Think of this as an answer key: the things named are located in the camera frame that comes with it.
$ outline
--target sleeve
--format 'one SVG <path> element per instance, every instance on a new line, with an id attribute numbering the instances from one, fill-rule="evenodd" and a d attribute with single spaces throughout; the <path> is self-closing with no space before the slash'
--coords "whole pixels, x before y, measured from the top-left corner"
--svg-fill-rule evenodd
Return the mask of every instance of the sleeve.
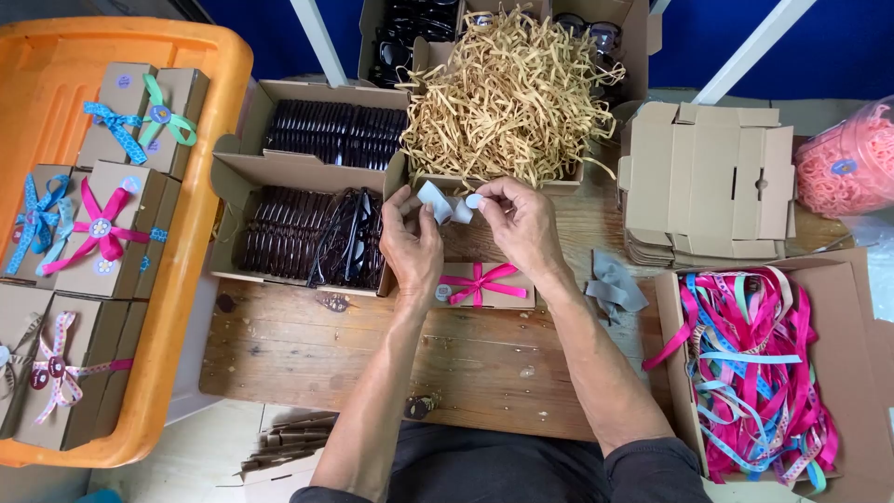
<path id="1" fill-rule="evenodd" d="M 710 503 L 696 455 L 677 438 L 637 440 L 605 458 L 611 501 Z"/>
<path id="2" fill-rule="evenodd" d="M 321 486 L 303 487 L 291 495 L 289 503 L 373 503 L 343 490 Z"/>

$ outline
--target orange plastic crate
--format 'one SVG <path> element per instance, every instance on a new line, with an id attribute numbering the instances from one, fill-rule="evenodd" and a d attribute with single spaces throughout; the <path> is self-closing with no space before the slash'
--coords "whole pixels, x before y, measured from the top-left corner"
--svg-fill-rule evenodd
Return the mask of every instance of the orange plastic crate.
<path id="1" fill-rule="evenodd" d="M 220 135 L 235 132 L 252 65 L 232 31 L 154 18 L 89 17 L 0 27 L 0 235 L 12 232 L 25 175 L 35 164 L 73 165 L 112 61 L 199 68 L 211 79 L 180 199 L 164 247 L 118 427 L 66 452 L 0 441 L 0 464 L 111 468 L 145 457 L 158 441 L 171 399 L 218 199 L 208 172 Z M 0 240 L 0 254 L 9 242 Z"/>

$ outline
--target plastic container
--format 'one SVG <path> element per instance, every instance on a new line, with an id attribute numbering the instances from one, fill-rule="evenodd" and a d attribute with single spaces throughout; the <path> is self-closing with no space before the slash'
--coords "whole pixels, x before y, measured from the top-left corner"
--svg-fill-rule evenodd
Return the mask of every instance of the plastic container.
<path id="1" fill-rule="evenodd" d="M 251 72 L 249 46 L 207 24 L 138 17 L 26 21 L 0 27 L 0 233 L 9 233 L 25 175 L 38 163 L 71 165 L 112 61 L 199 68 L 211 79 L 180 199 L 112 435 L 59 452 L 0 441 L 0 463 L 111 468 L 138 461 L 158 441 L 218 199 L 208 173 L 222 134 L 237 131 Z"/>
<path id="2" fill-rule="evenodd" d="M 894 204 L 894 96 L 859 109 L 797 150 L 797 192 L 826 218 Z"/>

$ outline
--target patterned ribbon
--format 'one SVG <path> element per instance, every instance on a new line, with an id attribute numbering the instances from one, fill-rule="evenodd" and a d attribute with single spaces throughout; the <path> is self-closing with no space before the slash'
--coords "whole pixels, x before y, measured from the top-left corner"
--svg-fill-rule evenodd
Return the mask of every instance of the patterned ribbon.
<path id="1" fill-rule="evenodd" d="M 34 271 L 34 274 L 40 277 L 44 276 L 44 266 L 59 258 L 62 248 L 68 242 L 68 237 L 72 235 L 72 230 L 74 229 L 72 200 L 61 198 L 56 203 L 56 206 L 59 208 L 59 225 L 56 226 L 56 233 L 59 234 L 59 238 L 55 240 L 53 247 L 46 253 L 44 259 L 40 261 L 38 268 Z"/>
<path id="2" fill-rule="evenodd" d="M 149 109 L 149 113 L 143 117 L 143 122 L 149 123 L 149 126 L 139 136 L 139 144 L 143 147 L 148 146 L 161 127 L 166 125 L 171 135 L 177 140 L 177 143 L 187 147 L 195 145 L 197 138 L 195 123 L 182 115 L 171 112 L 171 109 L 164 104 L 162 90 L 158 87 L 155 77 L 148 73 L 143 73 L 143 82 L 146 83 L 146 89 L 149 91 L 149 102 L 152 103 L 152 107 Z M 181 129 L 189 132 L 187 138 L 183 138 L 183 134 L 180 132 Z"/>
<path id="3" fill-rule="evenodd" d="M 54 191 L 50 190 L 52 182 L 59 182 L 59 186 Z M 49 248 L 53 241 L 50 234 L 49 226 L 55 226 L 59 223 L 59 215 L 50 213 L 48 210 L 53 207 L 64 195 L 68 189 L 68 175 L 56 175 L 46 182 L 46 193 L 44 197 L 38 200 L 38 191 L 34 186 L 34 176 L 28 173 L 25 176 L 25 213 L 20 213 L 15 224 L 24 224 L 19 238 L 19 244 L 15 247 L 15 253 L 6 266 L 6 274 L 15 274 L 19 271 L 21 261 L 25 258 L 30 245 L 31 251 L 35 253 L 43 253 Z"/>
<path id="4" fill-rule="evenodd" d="M 88 376 L 103 371 L 125 371 L 133 366 L 133 360 L 112 360 L 109 363 L 93 365 L 91 367 L 72 367 L 65 364 L 63 354 L 65 353 L 65 342 L 68 338 L 68 328 L 74 322 L 77 315 L 71 311 L 62 311 L 56 317 L 53 339 L 53 348 L 40 341 L 40 351 L 44 354 L 46 362 L 35 362 L 31 373 L 31 386 L 35 389 L 42 389 L 49 380 L 53 381 L 53 393 L 50 395 L 49 402 L 46 403 L 44 411 L 40 413 L 36 424 L 43 424 L 46 418 L 57 405 L 60 407 L 71 407 L 77 404 L 84 396 L 80 390 L 78 382 L 75 378 L 79 376 Z M 63 393 L 63 386 L 68 388 L 72 394 L 72 398 L 68 398 Z"/>
<path id="5" fill-rule="evenodd" d="M 89 237 L 70 258 L 50 262 L 43 266 L 44 274 L 53 274 L 71 262 L 80 259 L 93 250 L 97 244 L 99 245 L 99 251 L 103 258 L 111 262 L 117 260 L 124 254 L 124 249 L 122 248 L 121 243 L 118 242 L 119 238 L 125 241 L 133 241 L 135 243 L 148 243 L 149 234 L 147 233 L 112 226 L 112 221 L 119 213 L 121 213 L 121 210 L 124 208 L 124 205 L 127 203 L 127 198 L 130 197 L 130 195 L 129 192 L 118 187 L 112 192 L 112 197 L 109 198 L 108 204 L 105 205 L 105 209 L 100 210 L 97 205 L 97 200 L 93 197 L 93 192 L 90 191 L 89 181 L 85 178 L 84 182 L 80 185 L 80 196 L 83 200 L 84 209 L 87 210 L 87 214 L 92 221 L 89 224 L 85 222 L 75 222 L 72 231 L 76 233 L 88 233 Z"/>
<path id="6" fill-rule="evenodd" d="M 807 471 L 822 491 L 838 433 L 807 360 L 817 335 L 805 290 L 765 266 L 686 274 L 679 295 L 685 322 L 643 369 L 688 343 L 711 479 L 723 483 L 724 473 L 744 471 L 757 480 L 772 467 L 784 484 Z"/>
<path id="7" fill-rule="evenodd" d="M 159 243 L 167 242 L 167 231 L 164 229 L 159 229 L 158 227 L 152 227 L 152 230 L 149 231 L 149 239 L 158 241 Z M 149 265 L 152 264 L 152 260 L 149 259 L 148 255 L 143 255 L 143 260 L 139 263 L 139 272 L 146 272 L 146 269 L 149 269 Z"/>
<path id="8" fill-rule="evenodd" d="M 475 296 L 473 300 L 473 306 L 476 308 L 480 308 L 483 302 L 481 297 L 482 288 L 500 294 L 513 295 L 522 299 L 527 297 L 527 290 L 524 288 L 493 283 L 493 281 L 499 277 L 508 276 L 518 271 L 518 269 L 516 269 L 516 267 L 512 264 L 506 263 L 499 265 L 487 271 L 485 274 L 482 274 L 483 269 L 484 266 L 482 266 L 481 262 L 475 262 L 472 265 L 472 271 L 475 277 L 473 277 L 472 279 L 459 276 L 441 276 L 441 278 L 438 280 L 439 283 L 446 283 L 447 285 L 468 286 L 468 288 L 464 288 L 458 291 L 456 294 L 450 296 L 448 302 L 450 302 L 451 305 L 459 303 L 469 295 L 473 294 Z"/>
<path id="9" fill-rule="evenodd" d="M 0 384 L 4 386 L 4 389 L 0 391 L 0 401 L 5 400 L 15 391 L 17 383 L 15 382 L 13 363 L 18 365 L 31 365 L 31 362 L 34 362 L 33 356 L 21 356 L 19 354 L 16 354 L 15 352 L 19 351 L 19 349 L 21 349 L 21 347 L 25 345 L 25 343 L 34 338 L 34 336 L 38 333 L 40 322 L 43 319 L 43 315 L 37 314 L 36 312 L 30 313 L 27 317 L 25 317 L 25 331 L 21 334 L 21 337 L 19 338 L 19 341 L 16 343 L 16 345 L 0 345 L 0 366 L 3 367 L 4 374 L 3 381 L 0 381 Z"/>
<path id="10" fill-rule="evenodd" d="M 139 147 L 139 144 L 133 139 L 133 136 L 124 129 L 124 125 L 140 127 L 143 124 L 143 120 L 139 118 L 139 115 L 119 115 L 102 103 L 95 103 L 93 101 L 84 102 L 84 113 L 93 114 L 95 116 L 94 121 L 102 119 L 102 122 L 108 126 L 112 136 L 118 140 L 118 144 L 121 145 L 121 148 L 127 152 L 127 155 L 131 158 L 133 164 L 143 164 L 146 162 L 146 153 Z"/>

